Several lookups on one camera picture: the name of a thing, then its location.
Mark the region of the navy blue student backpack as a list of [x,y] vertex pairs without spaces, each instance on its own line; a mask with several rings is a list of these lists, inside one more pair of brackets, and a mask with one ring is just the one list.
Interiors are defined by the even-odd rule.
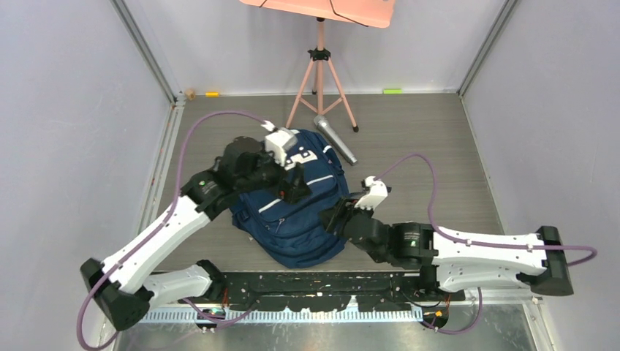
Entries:
[[322,226],[320,212],[349,194],[336,151],[318,132],[294,131],[297,144],[288,151],[287,165],[302,164],[311,195],[296,204],[266,190],[242,194],[230,208],[232,224],[247,232],[276,262],[286,268],[310,268],[338,255],[344,239]]

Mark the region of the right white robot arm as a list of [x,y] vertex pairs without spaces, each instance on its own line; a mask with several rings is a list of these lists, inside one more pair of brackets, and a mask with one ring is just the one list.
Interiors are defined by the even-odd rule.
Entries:
[[374,262],[418,271],[427,300],[464,289],[528,287],[533,293],[574,293],[559,231],[542,226],[526,235],[467,233],[430,224],[385,224],[372,210],[342,198],[319,214],[326,231],[350,241]]

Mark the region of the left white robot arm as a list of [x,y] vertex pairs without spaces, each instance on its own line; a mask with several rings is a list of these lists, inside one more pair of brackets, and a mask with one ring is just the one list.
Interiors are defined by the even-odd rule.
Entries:
[[305,164],[317,155],[296,136],[269,134],[259,142],[237,137],[212,167],[181,186],[170,207],[123,249],[103,261],[89,259],[80,272],[91,299],[117,331],[136,325],[152,309],[182,298],[222,299],[226,279],[210,261],[155,274],[154,269],[193,233],[235,205],[244,193],[266,189],[277,201],[296,203],[311,194]]

